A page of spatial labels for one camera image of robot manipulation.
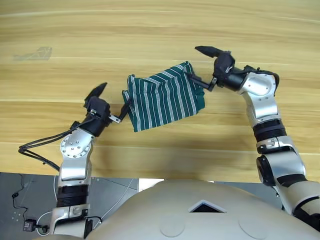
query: silver robot arm segment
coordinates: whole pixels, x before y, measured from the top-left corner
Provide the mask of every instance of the silver robot arm segment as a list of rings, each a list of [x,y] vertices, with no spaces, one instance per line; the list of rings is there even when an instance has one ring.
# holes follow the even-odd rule
[[[59,171],[56,208],[52,210],[50,234],[86,238],[93,230],[93,222],[87,218],[90,205],[87,202],[91,183],[90,155],[94,141],[110,123],[120,123],[127,115],[130,101],[121,109],[120,116],[111,115],[110,105],[99,96],[106,87],[103,83],[93,89],[84,100],[87,114],[82,123],[60,144],[63,162]]]
[[[261,156],[256,160],[262,183],[273,187],[285,211],[320,231],[320,183],[306,179],[306,168],[282,123],[275,92],[279,84],[276,73],[245,66],[235,67],[231,52],[210,46],[195,49],[214,58],[214,72],[210,83],[192,73],[195,83],[212,91],[215,85],[226,87],[243,96],[247,116]]]
[[[298,217],[303,210],[310,216],[317,215],[320,184],[306,179],[305,165],[281,121],[274,97],[275,86],[271,75],[251,72],[237,91],[246,101],[247,115],[257,140],[256,149],[262,154],[257,158],[259,178],[275,188],[289,214]]]

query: green striped cloth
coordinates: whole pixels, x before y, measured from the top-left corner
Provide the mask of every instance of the green striped cloth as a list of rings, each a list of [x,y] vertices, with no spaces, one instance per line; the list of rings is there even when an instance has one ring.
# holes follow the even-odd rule
[[[204,90],[189,80],[193,71],[186,61],[156,75],[130,75],[124,101],[130,99],[129,117],[135,132],[196,115],[205,107]]]

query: wood grain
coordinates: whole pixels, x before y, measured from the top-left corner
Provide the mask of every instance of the wood grain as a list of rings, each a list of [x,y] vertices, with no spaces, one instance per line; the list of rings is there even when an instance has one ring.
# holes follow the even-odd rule
[[[0,2],[0,171],[55,174],[17,153],[20,144],[65,131],[85,114],[102,82],[118,114],[127,77],[190,61],[204,79],[212,59],[194,50],[231,50],[237,67],[276,72],[276,100],[310,180],[320,181],[320,2],[318,0],[3,0]],[[51,47],[49,60],[14,56]],[[107,128],[92,155],[104,177],[258,182],[255,139],[244,100],[205,93],[193,117],[134,133],[126,119]],[[57,164],[57,145],[41,147]]]

